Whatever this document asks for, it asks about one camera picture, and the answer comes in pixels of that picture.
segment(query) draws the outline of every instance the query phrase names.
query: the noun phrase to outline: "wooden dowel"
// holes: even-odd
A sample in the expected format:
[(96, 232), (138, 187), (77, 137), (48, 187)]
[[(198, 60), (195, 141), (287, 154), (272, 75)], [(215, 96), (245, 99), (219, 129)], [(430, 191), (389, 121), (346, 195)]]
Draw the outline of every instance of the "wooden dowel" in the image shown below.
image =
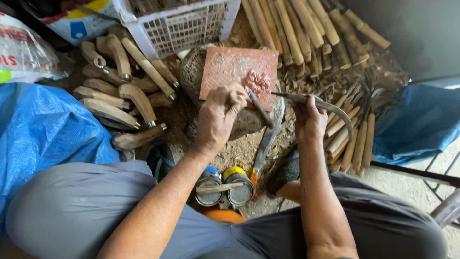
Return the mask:
[(283, 24), (284, 32), (286, 33), (287, 41), (291, 49), (291, 55), (297, 65), (301, 65), (305, 62), (300, 50), (299, 42), (295, 36), (294, 28), (292, 27), (291, 21), (289, 20), (288, 12), (283, 0), (275, 0), (275, 5), (280, 15), (281, 22)]
[(271, 38), (273, 39), (275, 48), (279, 52), (279, 54), (283, 54), (283, 47), (281, 45), (278, 32), (276, 31), (275, 22), (273, 21), (273, 17), (270, 13), (270, 8), (268, 7), (267, 0), (259, 0), (259, 4), (262, 8), (262, 12), (264, 13), (265, 21), (267, 22), (268, 29), (270, 30)]

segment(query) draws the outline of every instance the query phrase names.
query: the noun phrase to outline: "person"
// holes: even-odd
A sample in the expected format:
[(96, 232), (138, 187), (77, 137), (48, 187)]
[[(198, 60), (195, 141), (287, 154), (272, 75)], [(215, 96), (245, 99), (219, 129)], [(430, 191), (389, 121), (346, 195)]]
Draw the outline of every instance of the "person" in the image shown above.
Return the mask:
[(268, 183), (272, 194), (300, 208), (224, 224), (186, 205), (246, 105), (244, 93), (225, 110), (233, 89), (209, 93), (196, 140), (175, 166), (167, 146), (156, 145), (147, 162), (71, 163), (35, 175), (9, 206), (10, 238), (52, 259), (446, 258), (442, 231), (429, 215), (343, 173), (328, 175), (327, 116), (314, 98), (293, 106), (298, 147)]

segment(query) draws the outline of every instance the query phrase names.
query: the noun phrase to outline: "grey pants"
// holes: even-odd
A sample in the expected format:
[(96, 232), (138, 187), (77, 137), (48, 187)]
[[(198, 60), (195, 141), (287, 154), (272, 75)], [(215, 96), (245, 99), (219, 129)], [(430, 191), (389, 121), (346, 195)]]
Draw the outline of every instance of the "grey pants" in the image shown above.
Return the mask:
[[(345, 174), (334, 173), (331, 181), (360, 259), (446, 258), (445, 239), (429, 215)], [(18, 192), (8, 209), (6, 231), (36, 257), (94, 258), (156, 184), (144, 161), (57, 165), (35, 175)], [(223, 224), (186, 205), (161, 258), (192, 259), (231, 246), (268, 259), (305, 259), (300, 209)]]

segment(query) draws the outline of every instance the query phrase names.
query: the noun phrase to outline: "metal can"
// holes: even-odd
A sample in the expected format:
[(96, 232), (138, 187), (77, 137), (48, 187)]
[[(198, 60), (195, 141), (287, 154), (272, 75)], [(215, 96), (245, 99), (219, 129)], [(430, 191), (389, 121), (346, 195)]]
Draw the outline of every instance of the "metal can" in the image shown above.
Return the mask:
[[(201, 174), (200, 178), (196, 182), (196, 187), (198, 186), (214, 186), (220, 185), (222, 182), (220, 181), (220, 174), (217, 169), (212, 166), (207, 166), (206, 169)], [(212, 194), (205, 194), (205, 195), (197, 195), (195, 192), (195, 199), (196, 201), (205, 206), (211, 207), (219, 203), (220, 199), (222, 198), (222, 192), (212, 193)]]
[(241, 206), (254, 197), (254, 185), (249, 180), (246, 172), (238, 166), (227, 169), (222, 175), (224, 183), (243, 183), (243, 186), (235, 187), (227, 192), (227, 198), (235, 206)]

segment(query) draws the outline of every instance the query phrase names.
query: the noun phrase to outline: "black shoe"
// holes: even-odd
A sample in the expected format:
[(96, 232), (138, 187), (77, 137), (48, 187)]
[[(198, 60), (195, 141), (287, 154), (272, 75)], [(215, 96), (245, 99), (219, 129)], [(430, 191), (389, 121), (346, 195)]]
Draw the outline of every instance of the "black shoe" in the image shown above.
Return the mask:
[(147, 150), (145, 161), (158, 182), (163, 180), (175, 166), (172, 153), (169, 146), (163, 142), (155, 142)]
[(286, 185), (286, 183), (298, 180), (299, 174), (299, 153), (297, 152), (297, 144), (295, 144), (289, 154), (284, 158), (281, 166), (271, 174), (267, 182), (268, 192), (276, 196), (276, 192)]

